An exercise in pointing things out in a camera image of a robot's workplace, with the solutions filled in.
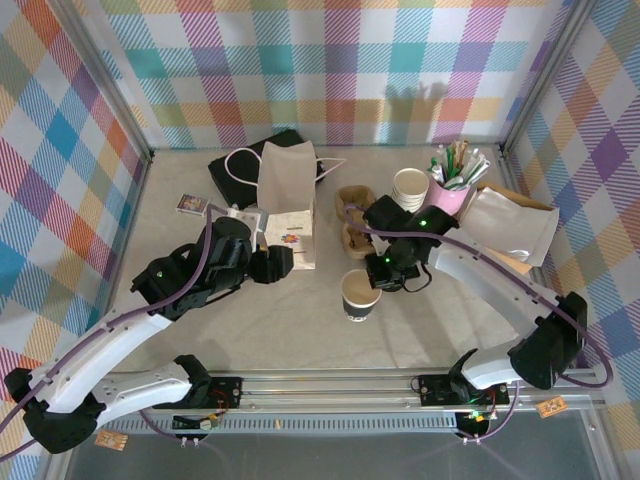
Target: kraft paper bag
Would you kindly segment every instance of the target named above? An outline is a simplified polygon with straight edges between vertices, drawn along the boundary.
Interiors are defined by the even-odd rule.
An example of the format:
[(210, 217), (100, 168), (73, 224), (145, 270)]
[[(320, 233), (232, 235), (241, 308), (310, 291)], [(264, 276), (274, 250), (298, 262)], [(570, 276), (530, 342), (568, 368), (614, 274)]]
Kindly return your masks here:
[[(226, 160), (238, 150), (227, 156), (225, 166)], [(340, 166), (344, 159), (317, 159), (311, 142), (292, 147), (279, 147), (266, 142), (262, 158), (258, 159), (260, 171), (257, 184), (235, 177), (228, 168), (227, 173), (235, 180), (255, 185), (258, 189), (258, 208), (269, 213), (265, 230), (267, 243), (291, 248), (294, 270), (316, 268), (315, 182)], [(336, 160), (339, 163), (316, 178), (318, 160)]]

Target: cardboard box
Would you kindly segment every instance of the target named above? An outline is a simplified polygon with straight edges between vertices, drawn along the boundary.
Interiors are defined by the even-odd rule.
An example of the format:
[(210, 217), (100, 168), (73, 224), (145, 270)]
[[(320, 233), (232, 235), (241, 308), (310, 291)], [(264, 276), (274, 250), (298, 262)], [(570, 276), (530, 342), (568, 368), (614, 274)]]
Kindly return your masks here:
[[(545, 205), (544, 203), (540, 203), (540, 202), (538, 202), (536, 200), (533, 200), (533, 199), (531, 199), (529, 197), (525, 197), (524, 195), (516, 193), (516, 192), (514, 192), (512, 190), (509, 190), (508, 188), (504, 188), (504, 187), (501, 187), (499, 185), (496, 185), (495, 183), (491, 183), (491, 182), (479, 182), (478, 183), (478, 191), (481, 191), (483, 188), (487, 188), (487, 187), (489, 187), (494, 192), (498, 192), (499, 194), (504, 195), (509, 200), (511, 200), (514, 203), (517, 203), (521, 207), (536, 208), (538, 210), (546, 210), (546, 211), (549, 211), (549, 212), (553, 210), (553, 207)], [(497, 258), (502, 260), (504, 263), (506, 263), (511, 268), (513, 268), (516, 272), (518, 272), (518, 273), (520, 273), (522, 275), (528, 273), (529, 270), (531, 270), (531, 265), (529, 265), (528, 263), (521, 262), (521, 261), (516, 260), (515, 258), (511, 258), (511, 257), (509, 257), (509, 256), (507, 256), (507, 255), (505, 255), (503, 253), (496, 252), (495, 250), (491, 250), (490, 248), (488, 248), (487, 250), (489, 250), (493, 255), (495, 255)]]

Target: pink cup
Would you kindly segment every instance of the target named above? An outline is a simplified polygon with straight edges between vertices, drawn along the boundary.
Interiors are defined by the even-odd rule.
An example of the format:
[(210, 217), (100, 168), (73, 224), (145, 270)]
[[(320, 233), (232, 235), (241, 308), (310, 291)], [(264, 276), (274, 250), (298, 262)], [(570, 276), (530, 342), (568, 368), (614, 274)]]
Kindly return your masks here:
[(464, 190), (445, 190), (433, 177), (429, 176), (429, 188), (427, 189), (427, 196), (422, 203), (422, 209), (429, 205), (435, 205), (449, 215), (455, 215), (462, 207), (464, 199), (467, 198), (467, 193), (469, 193), (468, 188)]

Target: checkered wall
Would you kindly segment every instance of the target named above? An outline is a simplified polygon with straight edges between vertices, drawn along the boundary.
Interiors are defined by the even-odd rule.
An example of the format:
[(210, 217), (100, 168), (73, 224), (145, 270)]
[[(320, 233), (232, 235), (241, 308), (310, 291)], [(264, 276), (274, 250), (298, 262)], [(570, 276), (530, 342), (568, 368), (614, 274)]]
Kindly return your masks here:
[[(100, 317), (142, 161), (44, 0), (0, 2), (0, 378)], [(0, 418), (14, 403), (0, 381)], [(21, 421), (0, 453), (27, 439)], [(0, 464), (29, 479), (40, 449)]]
[(545, 268), (589, 302), (617, 370), (609, 411), (640, 478), (639, 0), (598, 3), (515, 153), (522, 190), (560, 207)]
[(228, 148), (495, 142), (571, 1), (75, 3), (154, 146)]

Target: paper cup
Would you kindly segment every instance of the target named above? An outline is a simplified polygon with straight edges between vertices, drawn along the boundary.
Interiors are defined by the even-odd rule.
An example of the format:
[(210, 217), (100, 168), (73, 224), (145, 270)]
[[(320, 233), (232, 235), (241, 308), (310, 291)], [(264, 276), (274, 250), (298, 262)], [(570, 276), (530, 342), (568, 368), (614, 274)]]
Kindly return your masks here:
[(373, 310), (382, 290), (371, 288), (367, 271), (351, 270), (342, 277), (342, 308), (352, 322), (364, 322)]
[(391, 198), (410, 212), (416, 212), (422, 205), (429, 189), (429, 177), (416, 168), (404, 168), (393, 178)]

